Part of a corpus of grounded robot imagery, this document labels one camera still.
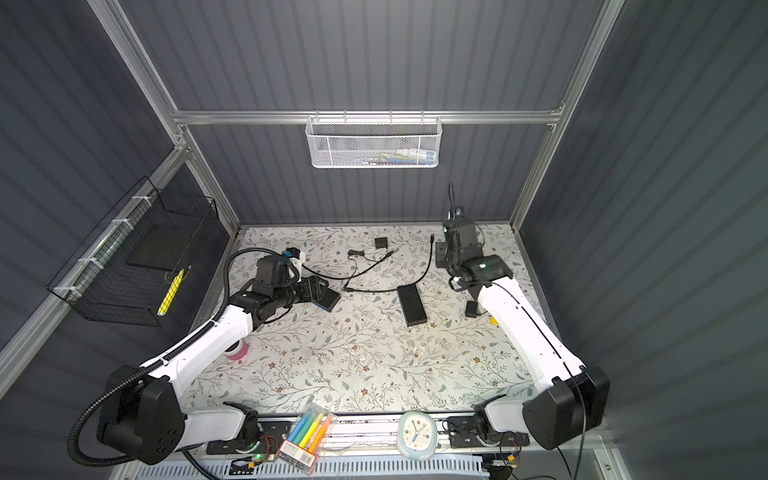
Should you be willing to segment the black ribbed network switch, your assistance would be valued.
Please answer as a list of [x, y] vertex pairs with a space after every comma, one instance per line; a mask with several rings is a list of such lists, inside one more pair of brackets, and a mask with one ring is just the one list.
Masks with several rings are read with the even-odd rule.
[[427, 322], [427, 313], [416, 284], [398, 287], [397, 295], [403, 311], [405, 323], [408, 327], [425, 324]]

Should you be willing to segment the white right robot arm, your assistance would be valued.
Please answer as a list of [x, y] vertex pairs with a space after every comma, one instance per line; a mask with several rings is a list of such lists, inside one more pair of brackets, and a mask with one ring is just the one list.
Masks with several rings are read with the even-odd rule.
[[606, 373], [588, 368], [555, 335], [505, 261], [483, 252], [473, 220], [451, 212], [443, 234], [436, 265], [449, 274], [452, 290], [467, 291], [496, 320], [535, 390], [524, 402], [502, 395], [481, 403], [476, 418], [482, 433], [525, 433], [553, 450], [601, 425], [610, 390]]

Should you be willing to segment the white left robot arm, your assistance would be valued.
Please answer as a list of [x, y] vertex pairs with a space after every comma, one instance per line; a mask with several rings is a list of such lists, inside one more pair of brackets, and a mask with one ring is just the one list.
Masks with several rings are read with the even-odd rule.
[[242, 344], [259, 328], [281, 319], [296, 304], [325, 295], [327, 280], [302, 273], [306, 255], [297, 248], [281, 253], [257, 247], [257, 273], [238, 291], [222, 273], [223, 298], [212, 317], [165, 352], [138, 368], [122, 366], [105, 391], [75, 420], [66, 449], [86, 467], [130, 461], [154, 465], [178, 450], [211, 441], [235, 440], [245, 447], [260, 441], [258, 412], [238, 402], [186, 412], [184, 393], [214, 360]]

